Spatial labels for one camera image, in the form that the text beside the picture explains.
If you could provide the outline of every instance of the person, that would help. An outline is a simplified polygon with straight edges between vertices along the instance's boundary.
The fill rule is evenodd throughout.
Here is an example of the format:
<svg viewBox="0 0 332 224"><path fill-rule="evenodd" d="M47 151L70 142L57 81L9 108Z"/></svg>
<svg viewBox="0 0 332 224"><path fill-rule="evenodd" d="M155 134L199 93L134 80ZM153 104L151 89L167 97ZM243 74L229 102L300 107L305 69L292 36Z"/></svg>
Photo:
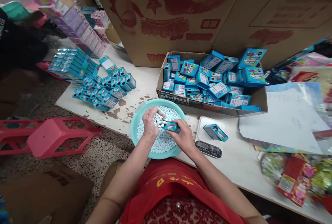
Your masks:
<svg viewBox="0 0 332 224"><path fill-rule="evenodd" d="M101 186L101 197L87 224L117 221L267 223L236 185L196 148L192 131L182 119L173 120L181 129L179 134L166 132L195 163L200 174L172 158L152 159L142 174L151 147L159 134L153 121L156 112L165 117L157 107L147 109L142 117L144 133L141 139L110 183L107 182L106 189Z"/></svg>

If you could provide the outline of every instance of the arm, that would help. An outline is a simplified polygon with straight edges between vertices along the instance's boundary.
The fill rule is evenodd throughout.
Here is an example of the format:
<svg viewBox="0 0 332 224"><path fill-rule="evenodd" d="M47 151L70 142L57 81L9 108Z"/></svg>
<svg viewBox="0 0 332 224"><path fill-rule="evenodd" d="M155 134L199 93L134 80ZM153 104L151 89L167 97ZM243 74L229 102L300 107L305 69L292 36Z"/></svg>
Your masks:
<svg viewBox="0 0 332 224"><path fill-rule="evenodd" d="M195 146L192 131L184 120L173 120L181 132L166 131L173 137L180 149L195 163L210 191L249 223L267 223L255 207L221 171L219 171Z"/></svg>
<svg viewBox="0 0 332 224"><path fill-rule="evenodd" d="M128 159L113 177L87 221L87 224L115 223L122 214L127 201L135 191L136 184L141 177L151 147L158 136L159 129L153 123L153 117L157 110L157 107L155 107L149 108L145 112L142 118L144 123L143 136L138 141L137 146L129 155Z"/></svg>

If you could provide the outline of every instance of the woman's right hand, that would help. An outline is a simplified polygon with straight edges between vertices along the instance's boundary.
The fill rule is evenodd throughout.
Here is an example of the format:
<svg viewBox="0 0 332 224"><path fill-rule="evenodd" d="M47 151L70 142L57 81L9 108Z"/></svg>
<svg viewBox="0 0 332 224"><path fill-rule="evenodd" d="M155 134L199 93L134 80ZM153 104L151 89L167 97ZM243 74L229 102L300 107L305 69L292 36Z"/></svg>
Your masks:
<svg viewBox="0 0 332 224"><path fill-rule="evenodd" d="M169 134L174 139L176 144L180 147L180 149L188 155L196 148L193 140L193 133L187 122L183 119L172 120L172 122L177 123L177 125L180 127L180 133L177 134L169 130L166 130L166 133Z"/></svg>

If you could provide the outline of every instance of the white candy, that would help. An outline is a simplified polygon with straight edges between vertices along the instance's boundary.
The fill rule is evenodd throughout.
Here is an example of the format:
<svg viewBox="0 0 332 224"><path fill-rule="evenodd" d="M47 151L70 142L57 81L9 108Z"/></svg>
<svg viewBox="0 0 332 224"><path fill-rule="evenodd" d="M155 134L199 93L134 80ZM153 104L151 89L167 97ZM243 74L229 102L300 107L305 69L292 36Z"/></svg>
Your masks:
<svg viewBox="0 0 332 224"><path fill-rule="evenodd" d="M180 115L171 108L165 106L158 107L164 114L166 114L166 118L163 119L158 113L154 116L154 124L159 128L159 135L156 138L155 143L153 144L151 151L155 153L165 153L170 151L173 147L176 146L174 139L165 132L165 129L162 127L167 123L166 121L172 121L174 119L180 119ZM137 127L137 138L140 139L144 132L144 124L143 121L140 120Z"/></svg>

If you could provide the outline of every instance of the hand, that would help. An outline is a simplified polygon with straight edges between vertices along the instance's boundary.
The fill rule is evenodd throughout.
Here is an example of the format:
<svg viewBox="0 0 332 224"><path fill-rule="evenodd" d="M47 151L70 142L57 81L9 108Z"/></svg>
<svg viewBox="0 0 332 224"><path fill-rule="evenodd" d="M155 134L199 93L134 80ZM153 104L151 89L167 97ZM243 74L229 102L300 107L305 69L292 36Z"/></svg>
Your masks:
<svg viewBox="0 0 332 224"><path fill-rule="evenodd" d="M169 134L180 147L180 149L188 155L188 153L192 152L195 149L193 133L187 122L183 119L172 120L172 122L177 123L177 125L180 127L180 133L177 134L169 130L166 130L166 133Z"/></svg>
<svg viewBox="0 0 332 224"><path fill-rule="evenodd" d="M142 137L148 139L152 143L154 143L159 134L159 128L155 126L155 123L153 121L153 117L157 112L159 115L163 116L163 118L166 117L166 115L163 114L161 110L156 106L153 108L152 107L148 108L142 117L144 124L144 133Z"/></svg>

